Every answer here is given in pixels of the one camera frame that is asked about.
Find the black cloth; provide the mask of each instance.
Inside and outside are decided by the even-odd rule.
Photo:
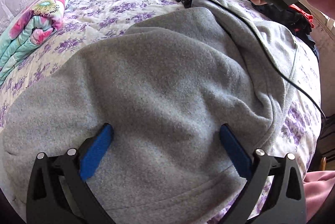
[[[26,224],[16,213],[0,189],[0,219],[2,224]]]
[[[252,4],[252,6],[272,21],[287,27],[294,36],[300,38],[313,51],[319,62],[319,50],[315,45],[315,41],[310,36],[310,33],[312,32],[311,23],[303,14],[291,7],[284,11],[280,11],[274,5],[265,4],[257,6]]]

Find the screw head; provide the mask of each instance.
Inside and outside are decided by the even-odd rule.
[[[67,155],[69,156],[73,156],[77,153],[77,150],[75,148],[70,148],[68,151],[67,151]]]
[[[37,154],[37,159],[41,160],[44,158],[44,152],[40,152],[39,154]]]
[[[258,155],[258,156],[264,156],[265,155],[265,152],[264,152],[264,150],[262,150],[262,149],[256,149],[256,154]]]
[[[294,160],[294,159],[295,159],[295,156],[294,156],[293,153],[289,153],[289,154],[287,155],[287,157],[288,157],[290,160]]]

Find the bed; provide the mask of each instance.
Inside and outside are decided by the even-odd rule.
[[[1,32],[11,18],[30,0],[13,0],[11,4],[7,4],[6,0],[0,1]],[[255,11],[247,0],[228,1],[247,13],[251,21],[269,20]],[[6,112],[19,95],[27,87],[57,71],[78,50],[101,39],[121,36],[134,23],[182,9],[183,5],[174,0],[70,0],[64,13],[62,29],[17,66],[0,87],[0,136],[5,126]],[[299,74],[297,84],[320,104],[317,59],[310,48],[298,38],[297,43],[304,52],[297,63]],[[269,154],[283,157],[288,152],[294,153],[301,175],[304,176],[314,155],[320,128],[320,113],[308,98],[296,90],[285,123]],[[17,213],[25,219],[25,201],[19,200],[10,188],[6,187],[8,184],[5,182],[10,178],[7,177],[1,164],[0,177],[0,187],[5,196]],[[270,186],[269,178],[251,216],[260,213]],[[231,200],[226,208],[222,208],[217,215],[208,220],[208,223],[218,223],[233,202],[234,200]]]

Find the red cloth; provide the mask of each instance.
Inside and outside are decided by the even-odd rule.
[[[304,179],[307,222],[316,214],[335,184],[335,171],[308,172]]]
[[[311,28],[315,28],[314,24],[313,24],[313,16],[304,12],[302,9],[300,9],[298,6],[292,4],[290,6],[290,8],[296,10],[297,12],[301,13],[308,21],[309,23],[311,24]]]

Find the purple flower pattern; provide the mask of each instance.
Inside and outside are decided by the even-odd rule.
[[[100,28],[105,28],[107,26],[110,26],[111,24],[114,24],[117,20],[118,20],[118,18],[116,18],[116,17],[106,19],[106,20],[99,23],[99,27]]]
[[[8,109],[8,104],[6,101],[2,104],[1,109],[0,109],[0,128],[3,128],[5,125],[5,115]]]
[[[222,219],[222,217],[224,217],[224,215],[228,212],[228,210],[230,209],[230,207],[233,205],[233,203],[235,202],[235,200],[237,199],[237,197],[238,197],[238,195],[236,195],[231,201],[229,201],[229,203],[225,206],[225,208],[223,208],[212,219],[210,219],[209,221],[207,221],[207,223],[208,224],[218,224],[220,222],[220,220]]]
[[[85,16],[94,16],[94,15],[97,15],[97,14],[101,14],[102,13],[102,10],[101,9],[96,9],[92,12],[89,12],[89,13],[85,13],[84,15]]]
[[[297,103],[293,102],[285,119],[282,134],[289,142],[298,147],[301,139],[306,134],[306,130],[309,130],[310,124],[311,119],[306,114],[298,111]]]
[[[59,68],[58,63],[55,63],[52,67],[52,69],[50,70],[50,74],[54,73],[57,69]]]
[[[135,2],[131,2],[131,3],[124,3],[120,6],[114,6],[112,7],[112,9],[110,9],[110,11],[114,12],[114,13],[124,13],[126,11],[130,11],[132,9],[135,9],[137,6],[137,4]]]
[[[78,19],[79,18],[79,15],[69,15],[68,17],[67,17],[68,19]]]
[[[74,6],[67,6],[67,9],[65,10],[65,12],[68,13],[68,14],[70,14],[70,13],[74,13],[76,10],[77,9]]]
[[[29,65],[32,62],[32,60],[34,59],[34,57],[35,57],[34,54],[30,54],[27,58],[24,59],[24,61],[22,63],[20,63],[18,65],[17,70],[20,71],[25,66]]]
[[[148,4],[146,4],[145,2],[142,2],[142,4],[140,5],[140,8],[145,8],[146,6],[148,6]]]
[[[62,42],[59,44],[59,46],[57,46],[53,53],[57,52],[59,54],[63,53],[64,51],[71,51],[73,52],[78,45],[82,43],[81,39],[77,39],[77,38],[69,38],[66,41]]]
[[[13,78],[8,79],[8,81],[6,83],[6,86],[5,86],[6,87],[6,92],[12,88],[12,82],[13,82]]]
[[[87,9],[89,9],[90,8],[90,6],[84,6],[84,7],[80,7],[79,9],[81,10],[81,11],[83,11],[83,10],[87,10]]]
[[[105,35],[109,38],[117,36],[116,32],[112,29],[108,31],[107,33],[105,33]]]
[[[263,188],[263,191],[258,199],[258,204],[256,205],[256,212],[255,212],[255,216],[259,215],[261,213],[261,210],[263,208],[263,205],[268,197],[268,193],[270,191],[271,188],[271,182],[267,182]]]
[[[85,31],[86,26],[87,26],[86,23],[68,22],[68,23],[64,24],[62,29],[60,29],[57,32],[57,35],[63,35],[67,32],[72,32],[72,31]]]
[[[50,63],[45,64],[43,67],[40,64],[39,67],[38,67],[38,69],[37,69],[37,71],[33,74],[32,77],[29,78],[29,82],[28,82],[28,86],[27,87],[30,87],[35,82],[38,82],[39,80],[43,79],[45,77],[43,73],[46,70],[48,70],[49,67],[50,67]]]
[[[13,94],[13,96],[18,92],[18,90],[20,90],[21,88],[22,88],[22,86],[23,86],[23,84],[24,84],[24,81],[26,80],[26,75],[24,75],[23,77],[21,77],[21,78],[19,78],[19,81],[18,82],[16,82],[15,84],[14,84],[14,86],[12,87],[12,94]]]
[[[152,18],[155,15],[154,12],[145,12],[145,13],[139,13],[136,16],[133,16],[131,18],[127,18],[126,19],[126,23],[130,23],[131,21],[133,21],[134,23],[139,23],[142,22],[146,19]]]
[[[167,1],[167,0],[161,0],[160,1],[162,5],[166,6],[166,5],[175,5],[177,4],[177,2],[175,1]]]
[[[43,57],[43,55],[44,55],[45,53],[49,52],[50,50],[51,50],[51,45],[50,45],[50,43],[45,44],[44,47],[43,47],[43,51],[39,53],[38,60],[40,60],[40,59]]]

